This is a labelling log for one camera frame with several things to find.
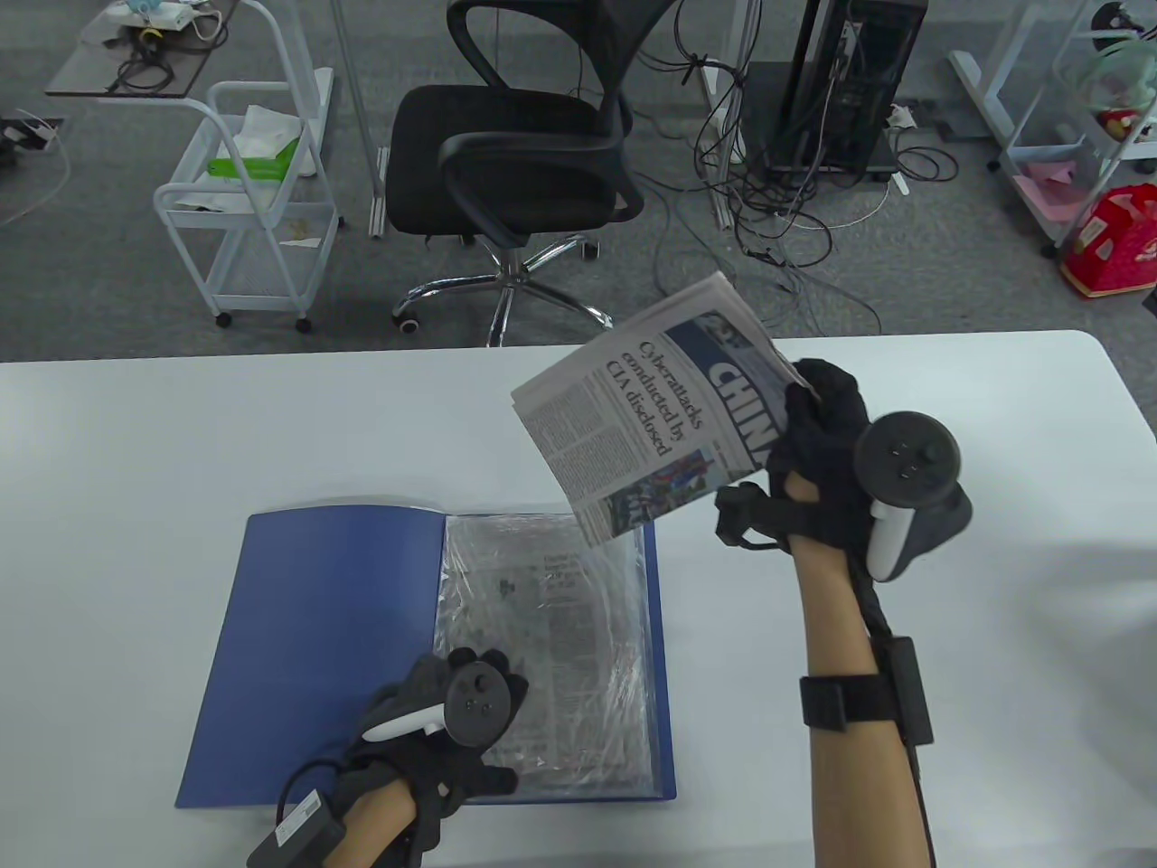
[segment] red bag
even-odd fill
[[[1157,286],[1157,186],[1122,186],[1097,203],[1061,273],[1090,299]]]

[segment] newspaper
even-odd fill
[[[516,389],[514,409],[598,545],[761,469],[793,382],[716,273]]]

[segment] white table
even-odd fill
[[[1075,332],[783,348],[964,450],[972,528],[882,594],[921,652],[941,866],[1126,865],[1157,836],[1157,447],[1108,359]],[[0,863],[239,868],[270,811],[171,806],[245,518],[558,502],[508,396],[565,352],[0,367]],[[791,566],[713,529],[658,525],[678,801],[467,808],[430,866],[811,866]]]

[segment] clear plastic sleeve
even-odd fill
[[[642,532],[589,549],[572,515],[447,521],[435,650],[498,648],[530,681],[487,762],[506,801],[661,795]]]

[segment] floor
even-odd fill
[[[377,0],[347,0],[355,22],[359,72],[375,116],[374,133],[383,142],[397,103],[410,88],[474,80],[445,34],[444,5],[390,2],[397,14],[384,17],[370,12],[379,8]],[[0,228],[0,360],[481,343],[494,301],[485,296],[430,302],[422,308],[423,329],[413,337],[403,337],[391,326],[390,308],[411,286],[484,271],[488,258],[481,248],[464,249],[456,240],[435,238],[427,244],[397,233],[376,242],[366,237],[369,182],[347,95],[333,115],[327,165],[351,227],[334,249],[312,314],[315,333],[297,334],[292,316],[275,314],[241,314],[230,330],[216,329],[150,205],[153,189],[168,178],[196,120],[168,110],[53,105],[37,96],[100,3],[9,0],[5,7],[0,12],[0,110],[7,113],[19,105],[37,113],[64,112],[73,177],[50,205]],[[718,41],[721,22],[710,20],[712,7],[708,0],[688,3],[684,34],[693,50],[709,50]],[[320,2],[307,5],[310,39],[315,59],[334,64],[336,43],[325,9]],[[493,20],[482,24],[480,39],[493,53]],[[795,24],[779,19],[774,24],[765,24],[759,57],[784,58],[790,52]],[[990,20],[928,23],[901,95],[959,100],[961,91],[943,62],[945,51],[964,47],[982,56],[997,27]],[[670,32],[670,24],[662,24],[649,44],[651,51],[673,56]],[[238,14],[231,43],[214,58],[207,78],[274,74],[267,36],[252,14]],[[499,51],[502,72],[524,87],[566,90],[576,83],[573,49],[547,29],[506,16]],[[1033,57],[1047,57],[1047,51],[1044,38]],[[1018,71],[1012,89],[1023,96],[1030,82],[1030,73]],[[684,88],[677,76],[636,67],[627,93],[668,134],[693,135],[701,123],[702,96],[694,81]],[[977,144],[950,149],[961,164],[956,182],[913,184],[909,197],[893,193],[874,218],[838,230],[835,252],[811,271],[870,304],[886,333],[1089,331],[1103,341],[1150,424],[1157,426],[1157,366],[1152,361],[1157,318],[1142,309],[1142,297],[1078,299],[1055,265],[1038,255],[1042,238],[1007,189],[1007,181],[986,171],[995,147]],[[661,138],[650,123],[640,123],[631,153],[636,167],[646,167],[656,177],[676,184],[692,178],[686,145]],[[51,189],[61,170],[60,156],[46,155],[28,159],[17,172],[0,178],[0,222]],[[882,192],[872,187],[828,191],[813,209],[830,223],[848,222],[875,208]],[[714,271],[716,260],[722,260],[775,337],[876,331],[864,308],[818,282],[804,296],[784,293],[774,269],[745,259],[734,238],[714,228],[702,196],[673,199],[664,205],[650,196],[642,216],[598,233],[598,262],[566,259],[544,278],[624,317],[658,297],[653,280],[656,264],[662,285],[677,288]],[[672,206],[712,253],[680,221],[668,226],[666,208]],[[789,236],[797,259],[806,258],[817,243],[812,233]],[[202,256],[209,252],[208,247],[200,249]],[[583,341],[595,334],[587,323],[533,300],[523,300],[511,322],[514,344]]]

